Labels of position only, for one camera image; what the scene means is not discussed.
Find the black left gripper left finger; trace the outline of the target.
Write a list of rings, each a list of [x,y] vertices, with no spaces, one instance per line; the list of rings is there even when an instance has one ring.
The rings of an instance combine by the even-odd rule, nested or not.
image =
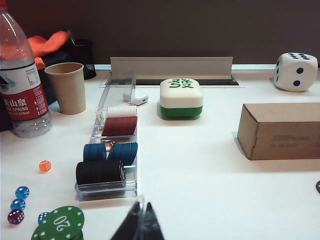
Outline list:
[[[142,206],[140,201],[136,201],[126,217],[116,230],[111,240],[134,240],[136,238],[136,232],[140,223],[140,217],[142,215]]]

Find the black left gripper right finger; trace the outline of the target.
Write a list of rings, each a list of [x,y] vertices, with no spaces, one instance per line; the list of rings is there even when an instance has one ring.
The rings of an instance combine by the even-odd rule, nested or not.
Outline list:
[[[150,202],[147,203],[144,215],[144,239],[145,240],[164,240],[160,224],[156,213]]]

